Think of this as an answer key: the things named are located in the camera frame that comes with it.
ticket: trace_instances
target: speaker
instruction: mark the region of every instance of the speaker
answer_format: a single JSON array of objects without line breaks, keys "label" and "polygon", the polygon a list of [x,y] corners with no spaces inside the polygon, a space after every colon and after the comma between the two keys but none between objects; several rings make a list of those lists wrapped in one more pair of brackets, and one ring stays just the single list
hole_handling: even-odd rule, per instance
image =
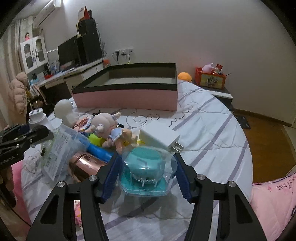
[{"label": "speaker", "polygon": [[84,19],[78,23],[79,34],[94,34],[96,33],[96,21],[94,19]]},{"label": "speaker", "polygon": [[80,65],[102,58],[99,35],[87,33],[76,39]]}]

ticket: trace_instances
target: air conditioner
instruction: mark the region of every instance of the air conditioner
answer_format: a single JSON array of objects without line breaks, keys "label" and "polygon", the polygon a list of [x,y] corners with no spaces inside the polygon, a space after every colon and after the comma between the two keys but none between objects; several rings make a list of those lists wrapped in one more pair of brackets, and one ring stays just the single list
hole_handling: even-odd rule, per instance
[{"label": "air conditioner", "polygon": [[61,0],[50,0],[48,4],[33,20],[33,28],[38,28],[40,24],[50,15],[56,8],[61,7]]}]

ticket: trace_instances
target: puffer jacket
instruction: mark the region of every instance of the puffer jacket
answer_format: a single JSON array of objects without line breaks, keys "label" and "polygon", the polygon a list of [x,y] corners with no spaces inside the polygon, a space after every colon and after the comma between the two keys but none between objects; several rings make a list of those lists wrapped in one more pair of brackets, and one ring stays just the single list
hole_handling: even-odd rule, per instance
[{"label": "puffer jacket", "polygon": [[9,84],[9,115],[13,124],[25,124],[27,115],[27,94],[25,86],[28,77],[24,72],[19,73]]}]

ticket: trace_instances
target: white plug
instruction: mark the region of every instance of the white plug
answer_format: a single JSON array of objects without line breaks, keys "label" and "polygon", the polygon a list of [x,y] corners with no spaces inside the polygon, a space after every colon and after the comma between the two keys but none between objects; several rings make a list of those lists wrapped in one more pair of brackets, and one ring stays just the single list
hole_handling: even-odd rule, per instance
[{"label": "white plug", "polygon": [[180,153],[184,149],[184,147],[177,142],[179,138],[180,134],[156,121],[152,121],[141,128],[139,134],[139,139],[146,145],[176,153]]}]

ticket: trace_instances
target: doll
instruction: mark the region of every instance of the doll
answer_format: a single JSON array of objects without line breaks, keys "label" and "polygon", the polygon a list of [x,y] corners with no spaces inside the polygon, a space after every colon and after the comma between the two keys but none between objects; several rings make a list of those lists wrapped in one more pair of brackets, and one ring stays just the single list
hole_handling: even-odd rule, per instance
[{"label": "doll", "polygon": [[206,64],[205,66],[203,66],[203,68],[202,68],[203,73],[210,74],[212,72],[212,70],[214,69],[214,67],[212,66],[212,64],[213,63]]},{"label": "doll", "polygon": [[106,139],[102,147],[108,148],[116,146],[116,151],[122,154],[124,148],[124,142],[136,143],[137,137],[132,135],[132,132],[128,129],[122,129],[116,127],[118,122],[116,121],[121,116],[121,112],[114,115],[108,113],[100,113],[96,115],[91,121],[91,127],[85,132],[90,134],[94,133],[97,137]]},{"label": "doll", "polygon": [[30,37],[29,37],[29,32],[26,32],[26,35],[25,35],[25,41],[29,40]]}]

